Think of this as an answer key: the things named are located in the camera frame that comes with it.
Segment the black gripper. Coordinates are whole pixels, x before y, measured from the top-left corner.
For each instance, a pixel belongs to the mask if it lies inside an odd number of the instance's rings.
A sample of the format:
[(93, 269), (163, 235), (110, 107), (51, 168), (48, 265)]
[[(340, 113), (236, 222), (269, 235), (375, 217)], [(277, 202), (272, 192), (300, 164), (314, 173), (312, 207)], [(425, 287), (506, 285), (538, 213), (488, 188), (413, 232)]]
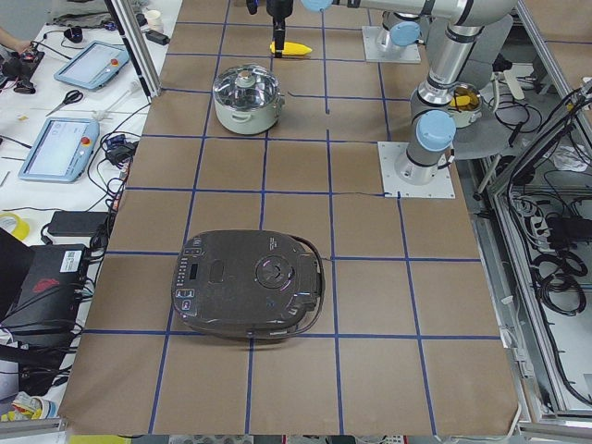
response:
[(267, 0), (266, 12), (273, 18), (274, 58), (282, 58), (286, 37), (286, 19), (293, 12), (293, 0)]

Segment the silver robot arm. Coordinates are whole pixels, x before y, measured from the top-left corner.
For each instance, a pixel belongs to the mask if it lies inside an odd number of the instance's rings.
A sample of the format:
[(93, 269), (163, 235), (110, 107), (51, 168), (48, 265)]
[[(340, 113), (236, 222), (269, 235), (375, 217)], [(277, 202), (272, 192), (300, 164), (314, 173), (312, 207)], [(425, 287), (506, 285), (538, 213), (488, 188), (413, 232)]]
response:
[(384, 11), (379, 43), (386, 49), (416, 43), (421, 35), (420, 17), (415, 14)]
[(413, 136), (394, 162), (405, 182), (423, 186), (435, 177), (438, 162), (450, 148), (456, 126), (447, 107), (475, 41), (486, 25), (507, 16), (514, 1), (348, 1), (348, 8), (376, 9), (446, 19), (440, 52), (430, 63), (426, 79), (411, 98)]

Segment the person hand at edge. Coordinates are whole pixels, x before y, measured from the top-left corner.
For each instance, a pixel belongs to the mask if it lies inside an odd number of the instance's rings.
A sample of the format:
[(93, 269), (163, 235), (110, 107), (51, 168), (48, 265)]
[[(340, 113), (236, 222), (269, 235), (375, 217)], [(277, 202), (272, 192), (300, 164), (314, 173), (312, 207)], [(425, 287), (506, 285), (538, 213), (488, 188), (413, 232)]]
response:
[(22, 54), (31, 48), (31, 42), (27, 40), (12, 39), (6, 46), (11, 51)]

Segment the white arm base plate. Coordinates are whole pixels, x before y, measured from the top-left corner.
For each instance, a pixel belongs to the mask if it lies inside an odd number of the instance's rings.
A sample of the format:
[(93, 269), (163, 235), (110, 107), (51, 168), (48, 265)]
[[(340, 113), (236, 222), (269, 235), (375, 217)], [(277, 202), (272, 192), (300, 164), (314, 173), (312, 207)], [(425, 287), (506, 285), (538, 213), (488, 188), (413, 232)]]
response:
[(442, 154), (435, 166), (417, 166), (407, 156), (408, 142), (378, 142), (383, 194), (389, 198), (454, 199), (455, 192)]

